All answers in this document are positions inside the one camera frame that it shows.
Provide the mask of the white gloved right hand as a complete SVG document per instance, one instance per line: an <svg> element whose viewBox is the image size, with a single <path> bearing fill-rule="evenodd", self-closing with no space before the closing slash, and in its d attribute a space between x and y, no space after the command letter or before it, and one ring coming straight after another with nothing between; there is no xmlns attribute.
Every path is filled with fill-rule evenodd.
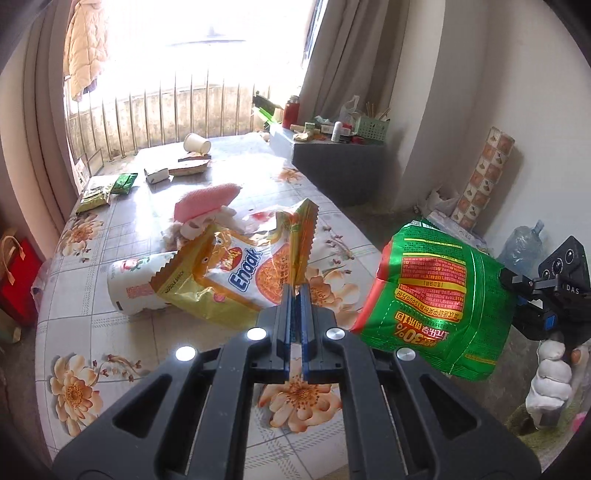
<svg viewBox="0 0 591 480"><path fill-rule="evenodd" d="M565 344L556 339L545 340L538 347L538 367L525 400L536 429L544 427L548 415L560 413L572 403L587 370L590 341L574 348L569 361L563 359L566 353Z"/></svg>

